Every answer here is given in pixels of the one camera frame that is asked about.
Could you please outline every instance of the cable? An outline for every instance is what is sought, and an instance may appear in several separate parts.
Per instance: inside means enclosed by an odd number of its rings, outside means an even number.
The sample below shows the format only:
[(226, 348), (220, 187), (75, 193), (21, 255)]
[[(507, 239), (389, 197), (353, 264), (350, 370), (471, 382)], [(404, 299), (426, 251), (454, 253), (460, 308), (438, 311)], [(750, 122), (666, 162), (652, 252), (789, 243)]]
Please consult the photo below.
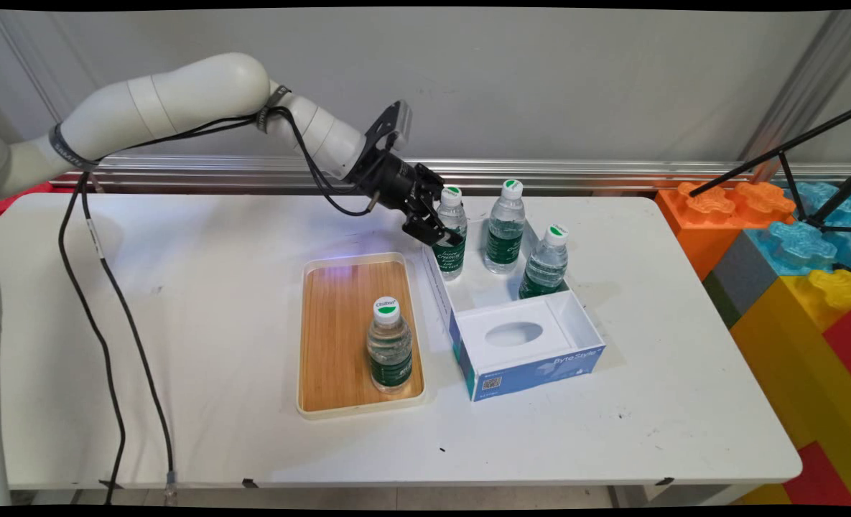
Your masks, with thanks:
[[(197, 128), (193, 128), (189, 131), (183, 131), (183, 132), (181, 132), (181, 134), (175, 134), (175, 135), (167, 136), (167, 137), (164, 137), (164, 138), (158, 138), (157, 140), (145, 141), (145, 143), (142, 143), (142, 144), (137, 144), (137, 145), (132, 145), (131, 147), (126, 147), (126, 148), (123, 149), (123, 151), (129, 150), (129, 149), (135, 149), (137, 147), (144, 147), (145, 145), (160, 144), (160, 143), (162, 143), (162, 141), (185, 140), (186, 138), (192, 138), (194, 136), (202, 136), (203, 134), (212, 134), (213, 132), (225, 131), (225, 130), (228, 130), (228, 129), (244, 127), (244, 126), (248, 126), (250, 124), (253, 124), (255, 120), (256, 120), (255, 115), (245, 115), (243, 117), (219, 118), (216, 121), (208, 122), (208, 124), (202, 124), (201, 126), (199, 126)], [(236, 124), (228, 124), (228, 125), (225, 125), (225, 126), (221, 126), (219, 128), (212, 128), (210, 130), (205, 130), (205, 128), (210, 128), (211, 126), (214, 126), (216, 124), (221, 124), (221, 122), (231, 122), (231, 121), (234, 121), (234, 122), (237, 122), (237, 123)]]
[(113, 464), (113, 474), (109, 478), (109, 487), (106, 488), (106, 504), (113, 504), (113, 489), (116, 487), (116, 476), (119, 473), (119, 464), (122, 462), (122, 452), (126, 448), (126, 425), (122, 422), (122, 411), (119, 410), (119, 400), (116, 397), (116, 385), (113, 383), (113, 363), (109, 357), (109, 347), (106, 346), (106, 340), (104, 340), (100, 328), (96, 326), (96, 322), (93, 320), (93, 313), (90, 313), (90, 305), (87, 305), (87, 298), (84, 297), (83, 291), (80, 290), (80, 284), (78, 284), (78, 279), (74, 276), (74, 269), (71, 269), (71, 264), (68, 261), (68, 253), (65, 251), (65, 228), (68, 226), (71, 212), (74, 211), (74, 202), (77, 200), (78, 192), (83, 190), (89, 176), (89, 172), (81, 174), (77, 186), (74, 187), (74, 193), (71, 194), (71, 200), (68, 202), (65, 218), (61, 220), (61, 227), (58, 229), (58, 251), (61, 252), (61, 261), (64, 262), (68, 278), (71, 279), (71, 284), (74, 285), (74, 291), (77, 292), (78, 298), (80, 298), (83, 311), (87, 314), (87, 321), (90, 322), (93, 333), (96, 334), (97, 340), (100, 341), (100, 346), (103, 347), (103, 359), (106, 362), (106, 383), (109, 386), (109, 396), (113, 399), (113, 411), (116, 412), (116, 420), (119, 424), (119, 450), (116, 452), (116, 462)]
[[(347, 190), (337, 190), (333, 187), (329, 180), (326, 179), (326, 176), (320, 171), (320, 168), (317, 167), (317, 164), (313, 161), (313, 158), (310, 156), (310, 152), (307, 151), (307, 145), (304, 144), (304, 138), (301, 137), (300, 131), (297, 130), (297, 124), (294, 122), (294, 116), (291, 114), (291, 111), (288, 108), (282, 106), (276, 106), (270, 108), (269, 111), (276, 112), (281, 114), (284, 117), (284, 120), (291, 125), (291, 130), (294, 132), (294, 137), (297, 139), (297, 143), (301, 148), (301, 152), (304, 154), (304, 159), (307, 160), (307, 167), (310, 168), (310, 176), (313, 177), (314, 183), (317, 184), (317, 188), (320, 189), (320, 193), (323, 197), (333, 206), (336, 210), (339, 210), (346, 215), (352, 216), (361, 216), (369, 213), (373, 208), (373, 204), (376, 203), (377, 196), (373, 197), (372, 202), (365, 210), (361, 210), (360, 212), (351, 212), (350, 210), (344, 209), (342, 206), (336, 203), (335, 200), (331, 199), (327, 191), (324, 189), (324, 184), (326, 187), (332, 192), (337, 194), (348, 194), (357, 190), (360, 185), (363, 183), (370, 174), (373, 174), (377, 167), (383, 163), (383, 158), (386, 156), (386, 152), (389, 152), (390, 148), (393, 146), (394, 139), (388, 138), (385, 146), (385, 153), (381, 156), (377, 157), (377, 159), (367, 168), (366, 172), (359, 177), (359, 180), (356, 184), (350, 189)], [(197, 128), (194, 128), (189, 131), (183, 131), (181, 134), (175, 134), (172, 136), (168, 136), (165, 138), (158, 138), (156, 140), (145, 141), (143, 144), (132, 145), (130, 147), (126, 147), (126, 149), (134, 149), (137, 147), (143, 147), (144, 145), (152, 145), (162, 143), (162, 141), (173, 141), (173, 140), (182, 140), (186, 138), (192, 138), (195, 136), (201, 136), (204, 134), (212, 134), (213, 132), (219, 131), (227, 131), (229, 129), (234, 129), (250, 124), (254, 124), (256, 115), (247, 115), (243, 117), (232, 117), (232, 118), (219, 118), (217, 121), (208, 122), (208, 124), (203, 124)], [(218, 124), (222, 124), (223, 122), (233, 122), (232, 124), (226, 124), (221, 127), (213, 127)], [(93, 219), (90, 216), (90, 205), (87, 202), (87, 180), (90, 179), (90, 172), (84, 171), (80, 175), (80, 179), (78, 180), (77, 185), (74, 187), (74, 191), (71, 194), (70, 202), (68, 202), (68, 208), (65, 212), (65, 217), (61, 222), (61, 227), (58, 230), (58, 251), (61, 253), (61, 261), (64, 262), (65, 271), (68, 274), (68, 278), (71, 280), (71, 284), (74, 286), (74, 291), (77, 292), (78, 298), (80, 298), (80, 303), (83, 305), (84, 313), (87, 314), (87, 321), (90, 322), (90, 327), (93, 328), (93, 333), (96, 334), (97, 340), (100, 341), (100, 345), (103, 348), (103, 359), (104, 363), (106, 363), (106, 383), (109, 386), (109, 396), (113, 402), (113, 411), (116, 412), (116, 421), (119, 425), (119, 448), (116, 451), (116, 461), (113, 463), (113, 472), (110, 475), (109, 479), (109, 487), (107, 487), (106, 491), (106, 504), (111, 505), (113, 502), (113, 491), (116, 487), (116, 477), (119, 471), (119, 465), (122, 462), (122, 454), (124, 451), (124, 446), (126, 446), (126, 427), (124, 426), (124, 422), (122, 419), (122, 412), (119, 409), (119, 401), (116, 396), (116, 385), (113, 382), (113, 366), (112, 360), (109, 355), (109, 347), (106, 344), (106, 339), (103, 337), (103, 334), (100, 332), (100, 328), (97, 327), (96, 321), (93, 319), (93, 313), (90, 311), (90, 305), (87, 304), (87, 299), (84, 297), (83, 290), (80, 288), (80, 284), (78, 284), (77, 278), (74, 276), (74, 271), (71, 268), (70, 262), (68, 261), (68, 253), (65, 250), (65, 229), (68, 226), (68, 220), (70, 219), (71, 213), (74, 212), (74, 204), (77, 202), (78, 193), (80, 193), (80, 201), (83, 206), (84, 217), (87, 220), (87, 225), (90, 227), (90, 235), (93, 237), (94, 244), (97, 246), (98, 251), (100, 251), (100, 265), (103, 266), (103, 270), (106, 272), (106, 276), (109, 277), (110, 284), (113, 285), (113, 289), (116, 290), (116, 294), (118, 295), (119, 301), (122, 304), (122, 308), (124, 313), (126, 313), (126, 318), (129, 321), (129, 327), (132, 330), (132, 336), (135, 337), (135, 344), (137, 346), (137, 350), (139, 350), (139, 355), (141, 357), (141, 364), (144, 367), (145, 376), (147, 377), (147, 387), (150, 389), (150, 396), (152, 396), (155, 409), (157, 410), (157, 414), (160, 418), (160, 426), (163, 429), (163, 438), (164, 442), (166, 442), (167, 448), (167, 465), (168, 465), (168, 488), (165, 492), (166, 494), (170, 494), (172, 491), (172, 495), (169, 497), (175, 498), (175, 465), (173, 465), (173, 449), (172, 443), (169, 438), (169, 428), (167, 426), (167, 420), (163, 414), (162, 405), (160, 405), (160, 400), (157, 395), (157, 390), (154, 387), (154, 379), (152, 373), (150, 373), (150, 365), (147, 362), (147, 354), (144, 351), (144, 346), (141, 344), (141, 337), (139, 331), (137, 331), (137, 326), (135, 325), (135, 318), (132, 317), (131, 309), (129, 309), (129, 304), (126, 302), (126, 298), (122, 294), (122, 289), (119, 287), (118, 282), (116, 281), (116, 277), (114, 277), (112, 269), (109, 268), (109, 264), (106, 262), (106, 257), (103, 256), (100, 249), (100, 243), (97, 239)]]
[[(90, 231), (93, 232), (93, 219), (90, 218), (90, 206), (87, 204), (87, 183), (83, 181), (80, 183), (80, 202), (83, 206), (83, 214), (84, 217), (87, 218), (87, 225), (90, 226)], [(137, 349), (139, 349), (139, 355), (141, 356), (141, 364), (144, 367), (144, 373), (147, 377), (147, 387), (150, 388), (150, 396), (154, 400), (154, 406), (157, 409), (157, 415), (160, 418), (160, 426), (163, 428), (163, 440), (167, 445), (167, 465), (170, 472), (174, 472), (173, 469), (173, 448), (169, 442), (169, 429), (167, 428), (167, 419), (163, 416), (163, 408), (160, 406), (160, 399), (157, 396), (157, 390), (154, 387), (154, 377), (150, 373), (150, 365), (147, 362), (147, 356), (144, 353), (144, 346), (141, 344), (141, 337), (139, 336), (139, 331), (137, 331), (137, 326), (135, 325), (135, 318), (132, 317), (131, 309), (129, 309), (129, 304), (126, 302), (126, 298), (122, 294), (122, 289), (119, 288), (119, 284), (116, 281), (116, 277), (113, 275), (112, 269), (109, 268), (109, 264), (106, 262), (106, 257), (100, 255), (100, 265), (103, 266), (103, 270), (106, 271), (106, 276), (109, 277), (110, 283), (113, 285), (113, 289), (116, 290), (116, 294), (119, 297), (119, 301), (122, 304), (122, 309), (126, 312), (126, 318), (129, 320), (129, 327), (132, 330), (132, 336), (135, 337), (135, 344), (137, 345)]]
[(339, 210), (339, 212), (344, 213), (344, 215), (352, 215), (353, 217), (358, 217), (361, 215), (366, 215), (366, 213), (370, 213), (371, 209), (373, 208), (373, 203), (368, 204), (368, 207), (365, 210), (361, 210), (360, 212), (350, 212), (349, 210), (344, 209), (342, 206), (339, 206), (339, 203), (334, 202), (333, 198), (330, 197), (330, 194), (327, 194), (326, 190), (323, 189), (322, 183), (326, 183), (331, 190), (335, 189), (333, 189), (333, 186), (330, 185), (329, 181), (326, 180), (326, 177), (323, 176), (323, 173), (320, 172), (320, 168), (317, 168), (317, 164), (314, 163), (313, 158), (310, 157), (310, 153), (308, 153), (307, 151), (307, 145), (304, 145), (304, 138), (301, 137), (301, 132), (297, 130), (297, 124), (294, 123), (294, 116), (291, 114), (290, 109), (285, 108), (284, 106), (274, 106), (269, 108), (269, 112), (281, 114), (282, 117), (284, 117), (284, 120), (288, 121), (288, 124), (291, 124), (291, 130), (294, 132), (294, 137), (297, 139), (297, 144), (300, 146), (301, 152), (304, 153), (304, 160), (307, 160), (307, 166), (310, 168), (310, 177), (313, 177), (314, 183), (317, 184), (317, 188), (320, 189), (320, 193), (323, 194), (323, 197), (328, 202), (330, 202), (330, 204), (335, 207), (336, 210)]

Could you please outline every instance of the red foam block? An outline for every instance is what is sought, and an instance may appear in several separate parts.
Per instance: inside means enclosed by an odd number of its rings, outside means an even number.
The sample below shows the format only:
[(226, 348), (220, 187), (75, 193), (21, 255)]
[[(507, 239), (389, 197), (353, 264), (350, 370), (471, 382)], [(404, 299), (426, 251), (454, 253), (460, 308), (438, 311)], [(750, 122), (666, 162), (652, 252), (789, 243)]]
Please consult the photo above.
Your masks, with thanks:
[(802, 447), (802, 474), (783, 483), (793, 504), (851, 506), (851, 495), (818, 442)]
[(824, 332), (824, 338), (851, 374), (851, 310)]
[(31, 187), (31, 189), (24, 190), (15, 196), (8, 197), (5, 200), (0, 200), (0, 217), (3, 215), (6, 210), (11, 207), (11, 204), (14, 204), (15, 200), (19, 199), (19, 197), (25, 196), (26, 194), (32, 194), (35, 192), (68, 192), (71, 193), (74, 190), (72, 189), (55, 189), (52, 185), (45, 181), (45, 183), (40, 183), (35, 187)]

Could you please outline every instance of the wooden tray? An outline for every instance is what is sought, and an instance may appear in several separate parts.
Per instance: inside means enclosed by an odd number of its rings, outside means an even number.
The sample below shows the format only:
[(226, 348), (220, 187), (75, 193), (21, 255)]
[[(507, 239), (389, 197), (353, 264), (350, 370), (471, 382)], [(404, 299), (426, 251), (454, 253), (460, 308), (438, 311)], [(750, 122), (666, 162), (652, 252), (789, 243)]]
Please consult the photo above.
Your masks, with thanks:
[[(346, 256), (304, 266), (297, 410), (307, 419), (412, 406), (422, 401), (425, 378), (409, 296), (406, 262), (399, 253)], [(367, 330), (373, 303), (399, 301), (412, 330), (412, 374), (398, 393), (381, 393), (371, 382)]]

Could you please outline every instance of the white tissue box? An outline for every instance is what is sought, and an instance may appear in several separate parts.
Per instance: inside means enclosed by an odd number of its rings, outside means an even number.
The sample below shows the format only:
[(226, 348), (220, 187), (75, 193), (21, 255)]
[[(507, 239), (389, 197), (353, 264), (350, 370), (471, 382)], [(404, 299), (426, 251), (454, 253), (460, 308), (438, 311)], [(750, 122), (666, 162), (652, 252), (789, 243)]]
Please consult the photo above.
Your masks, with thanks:
[(592, 372), (605, 343), (566, 279), (553, 294), (518, 300), (524, 266), (538, 242), (530, 222), (510, 274), (494, 274), (483, 265), (487, 235), (488, 219), (468, 222), (464, 269), (452, 281), (444, 281), (434, 251), (422, 246), (470, 400)]

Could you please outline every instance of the plastic bottle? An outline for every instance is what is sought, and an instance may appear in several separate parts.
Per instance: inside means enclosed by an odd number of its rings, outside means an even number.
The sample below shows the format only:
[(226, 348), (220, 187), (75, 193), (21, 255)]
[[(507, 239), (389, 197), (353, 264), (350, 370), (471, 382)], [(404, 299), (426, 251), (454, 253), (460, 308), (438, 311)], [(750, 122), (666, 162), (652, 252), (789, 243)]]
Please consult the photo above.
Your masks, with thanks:
[(564, 226), (550, 225), (543, 240), (537, 244), (527, 266), (524, 268), (524, 278), (518, 289), (518, 298), (539, 297), (541, 294), (555, 292), (566, 276), (566, 265), (569, 263), (569, 252), (566, 251), (566, 241), (569, 230)]
[(520, 181), (505, 181), (501, 187), (501, 196), (492, 206), (483, 263), (494, 274), (507, 274), (518, 261), (526, 219), (524, 202), (521, 201), (523, 190), (524, 184)]
[(368, 328), (371, 381), (384, 393), (402, 389), (412, 373), (412, 333), (393, 297), (377, 298)]
[(464, 203), (462, 203), (459, 187), (442, 189), (438, 219), (464, 238), (464, 242), (457, 246), (441, 244), (432, 246), (434, 257), (438, 260), (438, 269), (441, 269), (441, 276), (445, 278), (445, 281), (450, 281), (460, 276), (460, 272), (464, 269), (464, 245), (467, 243), (467, 215), (464, 213)]

